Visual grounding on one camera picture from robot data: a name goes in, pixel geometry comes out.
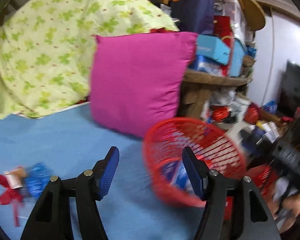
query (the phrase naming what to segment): light green quilt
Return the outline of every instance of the light green quilt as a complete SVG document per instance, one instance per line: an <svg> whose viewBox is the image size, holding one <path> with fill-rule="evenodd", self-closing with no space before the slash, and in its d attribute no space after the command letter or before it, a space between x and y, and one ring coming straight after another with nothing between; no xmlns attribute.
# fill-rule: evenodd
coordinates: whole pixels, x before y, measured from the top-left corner
<svg viewBox="0 0 300 240"><path fill-rule="evenodd" d="M94 34L162 27L177 30L147 0L30 0L0 28L0 118L45 116L86 97Z"/></svg>

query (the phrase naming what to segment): red ribbon bow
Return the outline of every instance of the red ribbon bow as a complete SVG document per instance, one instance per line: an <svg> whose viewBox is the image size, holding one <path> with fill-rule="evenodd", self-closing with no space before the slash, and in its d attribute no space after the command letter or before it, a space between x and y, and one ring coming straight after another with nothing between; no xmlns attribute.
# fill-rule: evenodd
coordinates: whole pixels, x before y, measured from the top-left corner
<svg viewBox="0 0 300 240"><path fill-rule="evenodd" d="M7 178L3 175L0 175L0 185L6 188L6 191L0 196L0 205L13 204L15 226L18 227L18 204L22 203L23 196L18 192L18 190L10 188Z"/></svg>

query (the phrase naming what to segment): black monitor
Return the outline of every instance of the black monitor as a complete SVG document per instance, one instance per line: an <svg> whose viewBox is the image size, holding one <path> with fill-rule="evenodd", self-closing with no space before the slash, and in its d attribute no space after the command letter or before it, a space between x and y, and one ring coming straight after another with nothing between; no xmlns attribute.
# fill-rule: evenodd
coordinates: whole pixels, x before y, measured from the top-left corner
<svg viewBox="0 0 300 240"><path fill-rule="evenodd" d="M278 111L293 117L300 107L300 66L289 62L283 75Z"/></svg>

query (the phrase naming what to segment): pink pillow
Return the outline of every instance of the pink pillow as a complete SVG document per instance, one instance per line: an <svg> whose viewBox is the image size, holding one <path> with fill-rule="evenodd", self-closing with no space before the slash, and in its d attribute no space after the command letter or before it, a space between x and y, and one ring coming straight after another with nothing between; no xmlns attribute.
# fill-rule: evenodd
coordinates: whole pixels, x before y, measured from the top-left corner
<svg viewBox="0 0 300 240"><path fill-rule="evenodd" d="M90 79L93 119L143 137L155 123L174 117L196 38L190 32L96 36Z"/></svg>

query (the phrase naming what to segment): red basket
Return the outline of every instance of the red basket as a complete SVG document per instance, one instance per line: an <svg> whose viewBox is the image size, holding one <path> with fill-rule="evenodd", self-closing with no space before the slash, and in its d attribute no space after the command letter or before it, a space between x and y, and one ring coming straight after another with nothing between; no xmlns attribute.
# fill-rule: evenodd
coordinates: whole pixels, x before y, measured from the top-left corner
<svg viewBox="0 0 300 240"><path fill-rule="evenodd" d="M190 146L197 158L203 159L210 169L226 177L241 179L246 172L245 158L224 132L214 125L182 117L159 122L147 132L143 152L153 189L169 204L205 206L205 201L170 185L161 174L163 165L182 158L185 146ZM226 209L226 217L229 216L230 205Z"/></svg>

